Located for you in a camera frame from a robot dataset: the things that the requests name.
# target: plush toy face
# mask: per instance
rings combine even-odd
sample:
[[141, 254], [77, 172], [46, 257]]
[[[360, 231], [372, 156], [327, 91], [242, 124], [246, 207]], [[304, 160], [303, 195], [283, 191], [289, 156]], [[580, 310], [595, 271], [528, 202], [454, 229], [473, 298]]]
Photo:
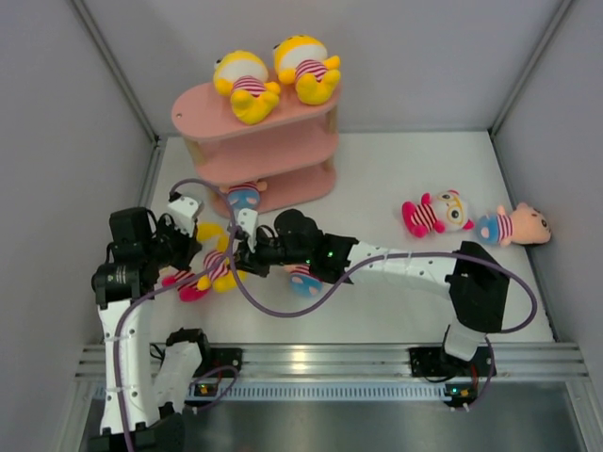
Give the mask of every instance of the plush toy face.
[[550, 225], [543, 214], [524, 202], [511, 213], [513, 220], [513, 242], [528, 245], [546, 243], [550, 240]]
[[327, 48], [322, 42], [307, 35], [290, 36], [275, 45], [272, 53], [276, 72], [283, 69], [295, 69], [306, 59], [323, 61], [328, 56]]
[[446, 223], [447, 231], [458, 231], [473, 227], [473, 222], [469, 219], [468, 205], [455, 190], [436, 194], [432, 201], [432, 207], [437, 217]]
[[235, 50], [214, 63], [214, 84], [223, 79], [231, 83], [251, 75], [261, 82], [268, 80], [268, 68], [256, 55], [245, 50]]

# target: white panel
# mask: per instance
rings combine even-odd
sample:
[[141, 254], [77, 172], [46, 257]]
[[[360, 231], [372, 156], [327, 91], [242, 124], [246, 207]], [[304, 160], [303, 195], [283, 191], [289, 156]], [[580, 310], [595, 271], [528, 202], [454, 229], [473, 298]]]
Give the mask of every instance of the white panel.
[[240, 47], [312, 34], [343, 61], [342, 127], [489, 127], [559, 0], [88, 0], [153, 125]]
[[577, 2], [498, 146], [512, 190], [552, 224], [533, 256], [555, 326], [577, 341], [603, 398], [603, 3]]
[[[337, 183], [323, 199], [300, 204], [320, 229], [352, 235], [367, 243], [398, 250], [457, 250], [474, 232], [431, 234], [417, 239], [405, 231], [400, 218], [404, 201], [418, 202], [427, 191], [456, 188], [464, 193], [473, 215], [500, 203], [510, 208], [509, 196], [486, 132], [341, 134], [335, 155]], [[165, 212], [173, 184], [194, 177], [184, 141], [170, 138], [151, 203], [157, 215]], [[184, 186], [191, 195], [204, 196], [200, 186]], [[279, 211], [262, 214], [261, 224], [272, 225]], [[217, 217], [209, 205], [201, 221]], [[488, 252], [530, 287], [536, 283], [525, 250], [519, 246], [489, 247]], [[193, 267], [199, 269], [201, 254]], [[283, 312], [307, 308], [315, 299], [296, 297], [287, 274], [274, 268], [266, 279], [250, 276], [245, 286], [270, 309]], [[366, 282], [344, 284], [318, 310], [293, 319], [264, 315], [234, 290], [210, 293], [194, 303], [183, 303], [174, 291], [156, 298], [152, 340], [165, 342], [181, 327], [201, 327], [212, 342], [270, 344], [376, 344], [439, 342], [453, 317], [449, 300], [427, 291], [400, 285]], [[530, 313], [530, 299], [511, 283], [503, 328], [521, 323]], [[534, 321], [513, 334], [494, 334], [493, 342], [548, 342], [552, 333], [542, 303]]]
[[2, 6], [0, 145], [0, 438], [42, 451], [100, 337], [108, 214], [136, 201], [150, 150], [67, 2]]

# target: yellow plush toy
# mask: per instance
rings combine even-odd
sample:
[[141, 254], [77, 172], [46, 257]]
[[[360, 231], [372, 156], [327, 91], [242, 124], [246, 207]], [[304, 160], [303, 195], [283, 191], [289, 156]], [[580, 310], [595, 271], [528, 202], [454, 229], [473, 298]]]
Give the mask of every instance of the yellow plush toy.
[[[218, 244], [216, 247], [209, 251], [204, 257], [204, 268], [212, 266], [218, 259], [221, 258], [222, 254], [228, 247], [228, 234], [216, 223], [202, 223], [197, 229], [197, 241], [200, 243], [206, 243], [211, 238], [217, 238]], [[244, 281], [247, 273], [237, 270], [238, 277]], [[199, 291], [206, 291], [209, 288], [213, 288], [216, 292], [223, 293], [228, 292], [236, 288], [235, 276], [233, 271], [228, 265], [228, 259], [224, 259], [216, 269], [209, 272], [208, 275], [203, 276], [197, 282], [197, 289]]]
[[268, 81], [268, 69], [256, 55], [235, 50], [214, 66], [214, 87], [220, 96], [230, 97], [235, 116], [253, 125], [279, 104], [281, 87]]
[[274, 69], [284, 85], [295, 84], [304, 104], [321, 105], [331, 99], [341, 79], [339, 56], [307, 35], [295, 35], [274, 46]]

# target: white wall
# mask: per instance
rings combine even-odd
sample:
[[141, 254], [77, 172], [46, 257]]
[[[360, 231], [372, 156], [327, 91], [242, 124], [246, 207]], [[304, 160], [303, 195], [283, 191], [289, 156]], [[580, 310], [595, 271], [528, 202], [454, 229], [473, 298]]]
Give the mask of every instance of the white wall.
[[603, 2], [581, 0], [497, 145], [512, 190], [549, 218], [533, 254], [562, 338], [575, 340], [603, 400]]
[[136, 201], [150, 144], [63, 0], [0, 13], [0, 442], [53, 440], [84, 343], [108, 214]]
[[485, 129], [561, 0], [87, 0], [158, 132], [213, 62], [290, 34], [342, 58], [344, 129]]

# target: plush toy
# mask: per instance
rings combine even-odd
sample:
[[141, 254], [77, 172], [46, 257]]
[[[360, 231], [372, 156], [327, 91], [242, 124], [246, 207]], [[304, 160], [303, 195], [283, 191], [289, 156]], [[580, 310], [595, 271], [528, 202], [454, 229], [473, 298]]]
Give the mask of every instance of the plush toy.
[[[175, 274], [166, 276], [163, 280], [161, 280], [161, 285], [165, 287], [166, 285], [176, 284], [179, 281], [190, 278], [191, 276], [194, 276], [192, 271], [177, 271]], [[209, 289], [199, 290], [197, 288], [196, 281], [178, 287], [178, 297], [184, 303], [191, 303], [193, 301], [197, 301], [198, 299], [202, 299], [205, 295], [207, 295], [208, 292]]]
[[[203, 259], [203, 268], [208, 268], [218, 260], [228, 247], [228, 235], [216, 223], [201, 223], [197, 228], [197, 241], [208, 245], [208, 241], [214, 238], [218, 239], [216, 247], [209, 251]], [[201, 272], [200, 268], [192, 268], [189, 271], [177, 271], [175, 274], [165, 277], [161, 284], [163, 286], [171, 285], [184, 278], [193, 276]], [[238, 271], [238, 276], [241, 280], [245, 280], [247, 273]], [[216, 292], [223, 293], [232, 290], [236, 287], [235, 277], [228, 266], [228, 261], [222, 261], [218, 267], [211, 271], [208, 275], [203, 276], [197, 282], [191, 282], [178, 288], [178, 295], [181, 301], [192, 302], [203, 298], [207, 295], [210, 289]]]
[[501, 247], [511, 243], [542, 244], [551, 237], [546, 218], [525, 202], [520, 202], [509, 215], [500, 205], [496, 215], [484, 215], [478, 219], [476, 231], [481, 242], [488, 245], [499, 244]]
[[[228, 239], [228, 235], [222, 231], [216, 248], [208, 252], [204, 257], [204, 268], [209, 268], [221, 258], [228, 247]], [[238, 277], [244, 281], [247, 273], [240, 270], [236, 272], [238, 273]], [[224, 259], [218, 267], [210, 271], [208, 275], [203, 276], [197, 283], [197, 289], [201, 292], [208, 290], [210, 287], [219, 293], [228, 292], [236, 288], [235, 276], [233, 275], [233, 270], [230, 268], [228, 259]]]
[[223, 186], [220, 188], [225, 193], [228, 202], [233, 206], [235, 214], [241, 209], [257, 209], [260, 203], [260, 192], [266, 191], [266, 181], [251, 181], [236, 186]]
[[295, 85], [304, 104], [322, 105], [331, 99], [341, 79], [339, 56], [307, 35], [295, 35], [274, 46], [274, 70], [284, 85]]
[[322, 282], [310, 274], [309, 268], [306, 265], [284, 266], [293, 292], [301, 297], [314, 297], [322, 290]]
[[266, 65], [251, 52], [231, 52], [216, 61], [214, 69], [214, 87], [219, 95], [230, 97], [240, 121], [257, 124], [279, 103], [281, 87], [268, 81]]
[[402, 205], [402, 219], [410, 233], [424, 237], [430, 231], [449, 233], [472, 229], [468, 205], [456, 190], [443, 191], [432, 197], [425, 193], [421, 203], [407, 201]]

